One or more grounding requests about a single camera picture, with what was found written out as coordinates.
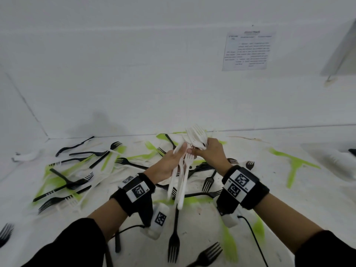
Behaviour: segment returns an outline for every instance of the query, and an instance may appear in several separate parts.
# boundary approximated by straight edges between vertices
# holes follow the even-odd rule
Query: wrist strap
[[[139,173],[123,180],[110,198],[114,198],[128,216],[138,212],[143,224],[150,226],[153,215],[151,194],[155,189],[152,181],[144,173]]]
[[[216,203],[225,214],[232,214],[239,204],[251,210],[269,193],[254,174],[238,165],[228,170],[222,182],[224,189]]]

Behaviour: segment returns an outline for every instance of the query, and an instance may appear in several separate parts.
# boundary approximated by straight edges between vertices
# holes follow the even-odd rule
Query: white wall
[[[40,124],[0,67],[0,180],[16,167],[17,163],[11,161],[16,152],[32,152],[47,139]]]
[[[50,138],[356,124],[355,76],[320,72],[356,0],[0,0],[0,63]],[[236,27],[267,70],[222,72]]]

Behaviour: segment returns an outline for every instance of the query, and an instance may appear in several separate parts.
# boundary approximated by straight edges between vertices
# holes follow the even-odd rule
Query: person's left hand
[[[157,184],[168,179],[172,175],[172,171],[178,166],[180,158],[184,155],[187,149],[187,143],[183,143],[182,147],[173,154],[173,150],[168,151],[160,161],[144,171],[144,174],[154,183]]]

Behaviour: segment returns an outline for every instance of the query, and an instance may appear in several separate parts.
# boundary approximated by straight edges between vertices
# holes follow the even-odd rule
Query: black sleeve
[[[24,267],[100,266],[106,242],[94,219],[81,218],[70,224],[54,242],[42,247]]]
[[[296,267],[352,266],[356,249],[337,238],[331,231],[321,231],[311,237],[295,254]]]

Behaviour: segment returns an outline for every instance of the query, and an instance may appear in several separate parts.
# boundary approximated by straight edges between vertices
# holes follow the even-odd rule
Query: hand
[[[206,150],[187,149],[187,153],[203,157],[221,176],[224,176],[232,167],[225,156],[223,145],[214,138],[207,139]]]
[[[178,166],[180,158],[185,154],[187,143],[183,143],[182,147],[173,154],[173,150],[168,151],[160,161],[144,171],[144,174],[154,183],[157,184],[168,179],[172,175],[172,171]]]

